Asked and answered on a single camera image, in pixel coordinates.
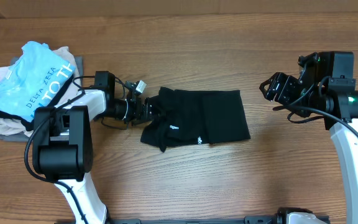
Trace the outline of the black t-shirt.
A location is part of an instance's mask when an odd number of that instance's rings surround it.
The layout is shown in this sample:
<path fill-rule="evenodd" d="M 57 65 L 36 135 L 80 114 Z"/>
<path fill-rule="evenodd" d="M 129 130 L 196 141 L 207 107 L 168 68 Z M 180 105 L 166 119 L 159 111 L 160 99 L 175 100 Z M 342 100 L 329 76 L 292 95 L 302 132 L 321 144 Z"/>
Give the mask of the black t-shirt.
<path fill-rule="evenodd" d="M 187 91 L 161 87 L 150 99 L 155 118 L 140 141 L 169 147 L 250 140 L 240 90 Z"/>

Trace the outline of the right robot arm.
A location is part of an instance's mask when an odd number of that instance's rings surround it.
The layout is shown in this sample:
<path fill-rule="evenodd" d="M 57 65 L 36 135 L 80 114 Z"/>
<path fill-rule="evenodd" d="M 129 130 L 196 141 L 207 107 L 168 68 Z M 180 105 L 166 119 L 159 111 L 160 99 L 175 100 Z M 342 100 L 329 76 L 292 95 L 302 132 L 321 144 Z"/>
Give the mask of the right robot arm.
<path fill-rule="evenodd" d="M 358 223 L 358 90 L 352 52 L 314 52 L 298 58 L 300 76 L 274 73 L 259 86 L 275 110 L 300 123 L 323 119 L 339 159 L 346 197 L 346 222 Z"/>

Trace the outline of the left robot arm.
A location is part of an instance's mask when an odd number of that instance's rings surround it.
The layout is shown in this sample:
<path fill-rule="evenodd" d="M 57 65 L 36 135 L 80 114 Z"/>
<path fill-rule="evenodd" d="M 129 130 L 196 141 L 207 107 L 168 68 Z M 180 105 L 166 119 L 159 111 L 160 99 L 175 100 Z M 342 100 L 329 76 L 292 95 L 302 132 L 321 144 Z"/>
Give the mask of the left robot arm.
<path fill-rule="evenodd" d="M 113 220 L 91 177 L 91 122 L 113 118 L 135 126 L 151 121 L 156 112 L 140 97 L 147 86 L 144 81 L 122 82 L 109 71 L 97 71 L 93 80 L 66 103 L 36 109 L 24 164 L 30 175 L 61 191 L 74 223 L 105 224 Z"/>

